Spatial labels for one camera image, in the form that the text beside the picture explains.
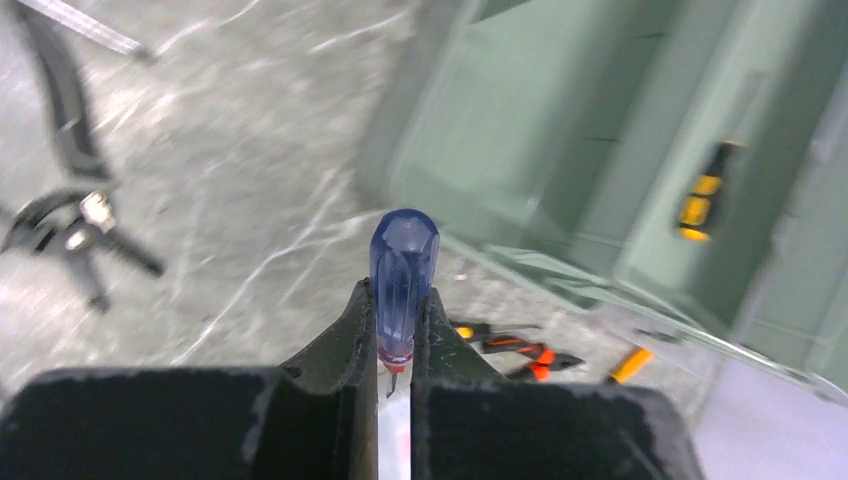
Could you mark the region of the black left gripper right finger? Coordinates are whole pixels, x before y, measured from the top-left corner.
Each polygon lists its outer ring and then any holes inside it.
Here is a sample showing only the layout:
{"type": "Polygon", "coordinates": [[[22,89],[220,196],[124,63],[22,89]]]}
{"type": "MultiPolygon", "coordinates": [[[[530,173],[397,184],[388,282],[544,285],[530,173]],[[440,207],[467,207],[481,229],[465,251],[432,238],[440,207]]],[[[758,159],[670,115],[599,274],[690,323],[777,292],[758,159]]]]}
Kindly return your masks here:
{"type": "Polygon", "coordinates": [[[450,327],[432,291],[411,378],[415,479],[700,479],[664,394],[599,383],[508,380],[450,327]]]}

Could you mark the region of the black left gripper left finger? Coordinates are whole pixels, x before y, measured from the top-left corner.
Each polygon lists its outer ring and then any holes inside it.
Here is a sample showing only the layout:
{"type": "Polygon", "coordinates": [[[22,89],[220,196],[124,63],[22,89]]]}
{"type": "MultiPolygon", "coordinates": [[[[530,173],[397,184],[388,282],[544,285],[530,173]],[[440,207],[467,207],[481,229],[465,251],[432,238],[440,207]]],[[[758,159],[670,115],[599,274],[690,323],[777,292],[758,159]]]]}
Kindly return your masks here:
{"type": "Polygon", "coordinates": [[[1,414],[5,479],[374,479],[375,304],[279,365],[63,368],[1,414]]]}

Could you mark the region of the orange handled screwdriver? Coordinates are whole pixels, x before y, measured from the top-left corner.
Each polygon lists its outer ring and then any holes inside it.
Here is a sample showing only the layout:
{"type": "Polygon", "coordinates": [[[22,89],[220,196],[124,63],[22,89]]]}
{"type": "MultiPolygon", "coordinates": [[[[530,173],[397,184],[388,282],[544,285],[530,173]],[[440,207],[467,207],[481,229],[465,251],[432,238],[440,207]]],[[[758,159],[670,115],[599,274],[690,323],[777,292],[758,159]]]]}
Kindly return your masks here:
{"type": "Polygon", "coordinates": [[[643,347],[635,347],[612,368],[604,379],[605,384],[623,384],[638,374],[654,358],[654,353],[643,347]]]}

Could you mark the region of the blue red handled screwdriver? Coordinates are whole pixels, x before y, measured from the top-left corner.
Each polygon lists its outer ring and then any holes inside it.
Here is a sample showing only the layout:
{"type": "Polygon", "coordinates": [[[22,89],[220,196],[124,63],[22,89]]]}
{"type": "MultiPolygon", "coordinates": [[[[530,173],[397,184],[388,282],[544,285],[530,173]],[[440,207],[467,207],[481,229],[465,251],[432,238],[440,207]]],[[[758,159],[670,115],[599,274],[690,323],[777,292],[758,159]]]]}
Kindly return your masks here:
{"type": "Polygon", "coordinates": [[[420,210],[386,213],[369,246],[369,279],[375,298],[377,355],[390,373],[390,397],[414,354],[416,322],[435,277],[440,234],[420,210]]]}

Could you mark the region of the yellow black handled screwdriver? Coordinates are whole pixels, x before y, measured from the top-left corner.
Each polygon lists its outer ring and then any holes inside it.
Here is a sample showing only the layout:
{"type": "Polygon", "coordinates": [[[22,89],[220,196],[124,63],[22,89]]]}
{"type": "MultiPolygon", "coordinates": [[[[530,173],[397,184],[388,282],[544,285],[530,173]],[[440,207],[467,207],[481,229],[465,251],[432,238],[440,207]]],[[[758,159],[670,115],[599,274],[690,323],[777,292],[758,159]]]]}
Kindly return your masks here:
{"type": "Polygon", "coordinates": [[[682,238],[705,242],[711,239],[725,186],[726,170],[743,150],[733,141],[721,141],[712,149],[708,162],[692,183],[681,203],[677,231],[682,238]]]}

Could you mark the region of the green toolbox with clear lid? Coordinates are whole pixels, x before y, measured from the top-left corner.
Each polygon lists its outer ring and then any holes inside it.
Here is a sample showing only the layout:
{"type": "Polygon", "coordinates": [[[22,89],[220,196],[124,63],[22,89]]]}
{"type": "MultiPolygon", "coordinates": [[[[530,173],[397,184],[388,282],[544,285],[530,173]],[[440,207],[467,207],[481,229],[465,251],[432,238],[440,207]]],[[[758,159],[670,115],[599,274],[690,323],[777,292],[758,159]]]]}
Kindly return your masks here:
{"type": "Polygon", "coordinates": [[[845,404],[846,93],[843,1],[427,1],[357,180],[570,309],[845,404]],[[684,239],[725,140],[711,239],[684,239]]]}

